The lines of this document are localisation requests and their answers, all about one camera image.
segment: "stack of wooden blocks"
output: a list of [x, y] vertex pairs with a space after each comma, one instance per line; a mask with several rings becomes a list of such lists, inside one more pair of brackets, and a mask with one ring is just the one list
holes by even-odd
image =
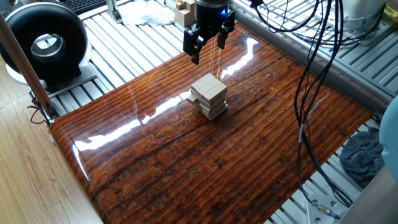
[[175, 21], [187, 27], [195, 23], [195, 2], [193, 0], [177, 0], [175, 3]]
[[191, 85], [187, 100], [211, 121], [228, 106], [225, 102], [226, 91], [226, 85], [208, 73]]

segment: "wooden pole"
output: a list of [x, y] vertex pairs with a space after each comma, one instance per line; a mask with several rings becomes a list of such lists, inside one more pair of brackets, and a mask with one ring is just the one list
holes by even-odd
[[27, 84], [33, 91], [37, 101], [44, 109], [52, 106], [49, 96], [45, 92], [42, 84], [32, 65], [29, 63], [26, 55], [22, 51], [17, 39], [14, 37], [10, 27], [8, 26], [6, 20], [0, 13], [0, 42], [3, 44], [4, 48], [7, 50], [8, 54], [17, 65], [18, 70], [24, 76]]

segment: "cable clip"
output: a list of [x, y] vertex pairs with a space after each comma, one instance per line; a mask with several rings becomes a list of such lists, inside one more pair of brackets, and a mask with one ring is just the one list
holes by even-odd
[[300, 136], [298, 137], [298, 143], [301, 143], [303, 132], [304, 132], [304, 123], [302, 123], [300, 127]]
[[254, 9], [260, 6], [262, 3], [264, 3], [262, 0], [252, 0], [250, 7]]

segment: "wooden floor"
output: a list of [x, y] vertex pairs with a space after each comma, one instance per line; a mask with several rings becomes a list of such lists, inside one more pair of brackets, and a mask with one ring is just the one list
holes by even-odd
[[0, 58], [0, 223], [102, 223], [29, 105]]

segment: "gray cloth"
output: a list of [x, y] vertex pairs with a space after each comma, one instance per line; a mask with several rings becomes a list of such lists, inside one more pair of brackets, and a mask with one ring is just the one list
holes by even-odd
[[[376, 113], [377, 125], [380, 125], [381, 119], [382, 114]], [[348, 140], [341, 152], [340, 163], [346, 173], [365, 188], [384, 165], [382, 151], [379, 130], [369, 128], [369, 131], [361, 131]]]

